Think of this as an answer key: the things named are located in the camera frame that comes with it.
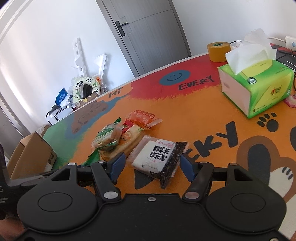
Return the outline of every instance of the door frame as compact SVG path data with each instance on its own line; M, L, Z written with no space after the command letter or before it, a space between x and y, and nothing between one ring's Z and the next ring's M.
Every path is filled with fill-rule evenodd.
M30 5L33 0L6 0L6 7L3 9L0 15L0 45L22 12ZM4 99L3 95L0 93L0 111L3 111L5 116L11 122L11 124L16 128L16 130L23 136L26 137L31 134L31 132L25 127L24 123L20 121L17 115L8 105L7 101Z
M106 19L107 24L108 24L109 28L111 29L111 32L114 35L114 37L115 37L115 39L116 39L116 41L117 41L117 43L118 43L118 45L119 45L119 47L120 47L120 49L121 49L121 51L123 53L128 65L129 65L129 67L131 68L131 71L132 71L133 75L135 76L135 78L139 77L141 74L139 74L139 72L138 72L138 70L136 68L136 65L133 62L133 60L132 60L132 58L131 58L131 56L130 56L130 54L129 54L129 52L128 52L128 50L127 50L127 48L126 48L126 46L125 46L125 44L124 44L124 42L123 42L123 40L121 38L121 36L120 36L120 33L119 33L117 27L115 26L115 24L114 24L109 12L108 12L103 0L96 0L96 2L98 4L98 6L100 7L100 9L101 9L101 11L103 13L103 16ZM180 21L180 19L178 17L175 6L173 4L173 1L168 0L168 2L169 2L170 6L171 6L171 8L173 10L173 13L174 13L174 15L176 17L177 23L179 25L179 28L180 28L180 31L181 31L181 34L182 34L182 37L183 37L187 52L188 52L188 56L191 57L192 55L191 55L190 48L189 48L189 45L188 45L188 42L187 42L187 39L186 39L186 35L185 35L184 29L182 27L181 21Z

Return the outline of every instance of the white tissue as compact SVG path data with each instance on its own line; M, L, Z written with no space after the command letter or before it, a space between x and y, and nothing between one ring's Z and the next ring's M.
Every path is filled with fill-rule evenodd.
M235 74L263 60L276 59L277 49L272 49L267 36L262 29L248 34L239 47L225 56L230 68Z

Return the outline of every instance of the masking tape roll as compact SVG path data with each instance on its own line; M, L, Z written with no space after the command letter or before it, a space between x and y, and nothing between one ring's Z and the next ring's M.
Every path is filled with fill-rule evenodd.
M230 52L230 44L227 42L216 42L207 45L210 60L213 62L225 62L225 54Z

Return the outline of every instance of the door handle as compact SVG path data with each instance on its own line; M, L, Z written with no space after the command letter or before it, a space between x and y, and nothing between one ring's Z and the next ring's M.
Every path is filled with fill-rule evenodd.
M127 25L128 23L123 23L123 24L120 24L119 21L116 21L115 22L115 25L117 26L118 28L118 31L120 32L121 36L124 37L126 35L126 33L124 32L124 30L122 29L122 26L125 26Z

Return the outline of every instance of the smiley face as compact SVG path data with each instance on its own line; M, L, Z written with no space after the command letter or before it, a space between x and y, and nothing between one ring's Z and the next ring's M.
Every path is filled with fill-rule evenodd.
M159 83L161 85L174 85L188 79L189 76L190 72L188 70L178 70L162 77Z

